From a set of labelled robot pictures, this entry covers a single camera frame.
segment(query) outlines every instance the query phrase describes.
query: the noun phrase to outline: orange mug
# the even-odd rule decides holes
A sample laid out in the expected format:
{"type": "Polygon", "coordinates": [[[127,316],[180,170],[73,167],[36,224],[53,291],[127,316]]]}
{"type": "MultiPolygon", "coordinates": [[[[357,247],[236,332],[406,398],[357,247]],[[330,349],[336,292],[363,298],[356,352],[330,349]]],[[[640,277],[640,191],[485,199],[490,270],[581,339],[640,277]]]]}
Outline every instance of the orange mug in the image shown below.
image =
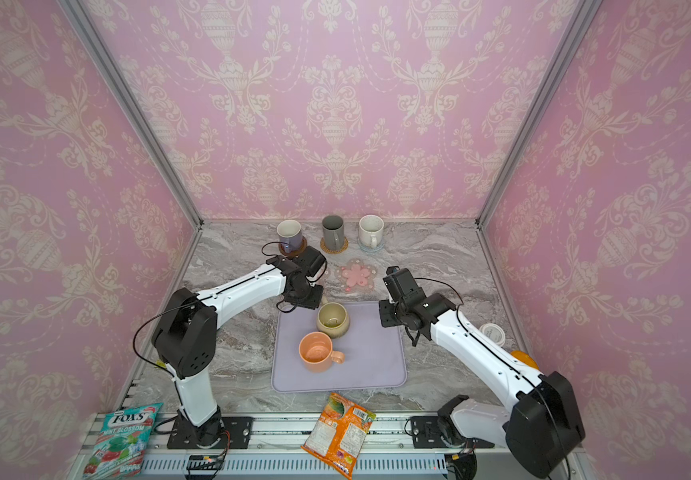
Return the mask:
{"type": "Polygon", "coordinates": [[[302,337],[298,351],[305,368],[313,373],[325,372],[332,366],[332,362],[342,363],[345,360],[345,354],[333,351],[332,339],[321,332],[312,332],[302,337]]]}

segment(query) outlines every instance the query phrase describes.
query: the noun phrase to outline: marble countertop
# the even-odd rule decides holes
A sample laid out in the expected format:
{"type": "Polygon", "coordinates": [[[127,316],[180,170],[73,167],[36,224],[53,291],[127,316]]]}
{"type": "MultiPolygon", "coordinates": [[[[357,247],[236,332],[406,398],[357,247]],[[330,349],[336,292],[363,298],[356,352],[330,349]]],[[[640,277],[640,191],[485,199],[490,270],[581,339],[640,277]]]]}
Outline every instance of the marble countertop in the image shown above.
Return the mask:
{"type": "MultiPolygon", "coordinates": [[[[190,290],[202,290],[247,274],[265,261],[260,247],[276,240],[276,224],[207,224],[183,281],[190,290]]],[[[350,245],[340,254],[325,254],[328,271],[320,283],[329,301],[383,300],[388,292],[381,282],[385,269],[404,266],[414,276],[441,280],[463,296],[461,311],[476,326],[494,322],[506,332],[505,350],[517,348],[511,326],[487,267],[475,225],[468,222],[386,223],[385,248],[377,253],[359,249],[356,222],[346,222],[350,245]],[[373,288],[348,287],[338,272],[360,265],[374,267],[373,288]]],[[[321,224],[303,224],[309,244],[318,248],[321,224]]],[[[278,248],[266,247],[267,252],[278,248]]],[[[445,286],[418,280],[426,294],[442,291],[457,302],[445,286]]],[[[217,335],[215,359],[208,369],[212,390],[224,412],[317,412],[325,392],[278,393],[271,387],[278,299],[264,300],[239,313],[217,335]]],[[[457,358],[424,337],[416,347],[403,336],[407,381],[403,386],[384,389],[355,389],[344,396],[372,411],[436,410],[447,400],[465,394],[481,402],[499,404],[494,393],[457,358]]],[[[177,394],[170,377],[146,366],[133,391],[132,403],[164,402],[164,412],[175,412],[177,394]]]]}

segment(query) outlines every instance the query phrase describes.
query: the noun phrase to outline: coaster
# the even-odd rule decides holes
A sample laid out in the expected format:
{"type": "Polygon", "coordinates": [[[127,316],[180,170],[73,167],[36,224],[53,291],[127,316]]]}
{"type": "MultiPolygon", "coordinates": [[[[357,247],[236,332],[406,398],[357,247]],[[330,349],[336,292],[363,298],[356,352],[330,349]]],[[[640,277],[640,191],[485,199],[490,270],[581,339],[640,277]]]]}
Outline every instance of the coaster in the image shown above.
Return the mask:
{"type": "Polygon", "coordinates": [[[297,256],[297,255],[302,254],[302,251],[305,250],[306,246],[308,246],[308,241],[303,236],[302,237],[302,245],[300,246],[300,248],[298,248],[294,252],[289,252],[289,253],[284,252],[284,247],[282,244],[278,245],[278,251],[281,252],[283,256],[286,256],[287,258],[292,258],[293,256],[297,256]]]}
{"type": "Polygon", "coordinates": [[[385,246],[385,239],[380,240],[380,243],[375,248],[372,248],[370,246],[361,245],[361,242],[359,242],[359,248],[361,248],[364,252],[367,252],[368,254],[373,254],[375,252],[379,252],[380,250],[383,250],[383,246],[385,246]]]}
{"type": "Polygon", "coordinates": [[[319,244],[319,246],[321,246],[321,249],[328,254],[341,254],[342,252],[345,252],[346,248],[348,248],[348,238],[345,239],[345,243],[343,244],[343,247],[340,248],[340,250],[330,250],[329,248],[327,248],[326,245],[324,245],[323,238],[321,239],[321,243],[319,244]]]}
{"type": "Polygon", "coordinates": [[[350,260],[345,266],[334,269],[335,275],[343,283],[345,293],[353,290],[362,293],[369,293],[375,289],[375,275],[377,269],[372,265],[365,265],[364,261],[358,258],[350,260]]]}

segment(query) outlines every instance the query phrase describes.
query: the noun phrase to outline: gray mug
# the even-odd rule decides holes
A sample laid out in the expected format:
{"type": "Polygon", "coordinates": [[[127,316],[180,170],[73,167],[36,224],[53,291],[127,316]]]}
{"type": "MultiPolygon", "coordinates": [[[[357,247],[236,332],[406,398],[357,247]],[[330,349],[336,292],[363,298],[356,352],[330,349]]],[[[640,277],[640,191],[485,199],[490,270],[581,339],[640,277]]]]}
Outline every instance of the gray mug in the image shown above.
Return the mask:
{"type": "Polygon", "coordinates": [[[345,224],[342,216],[325,216],[321,226],[324,227],[324,246],[333,252],[342,250],[345,245],[345,224]]]}

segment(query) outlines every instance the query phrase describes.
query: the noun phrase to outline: purple mug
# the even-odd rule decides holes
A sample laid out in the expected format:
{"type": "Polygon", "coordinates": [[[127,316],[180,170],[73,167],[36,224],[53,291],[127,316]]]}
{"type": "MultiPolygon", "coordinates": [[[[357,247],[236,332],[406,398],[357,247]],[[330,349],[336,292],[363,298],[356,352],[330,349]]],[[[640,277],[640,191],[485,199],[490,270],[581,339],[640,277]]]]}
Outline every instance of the purple mug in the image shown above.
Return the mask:
{"type": "Polygon", "coordinates": [[[284,220],[276,227],[276,233],[287,254],[299,250],[302,246],[302,227],[297,220],[284,220]]]}

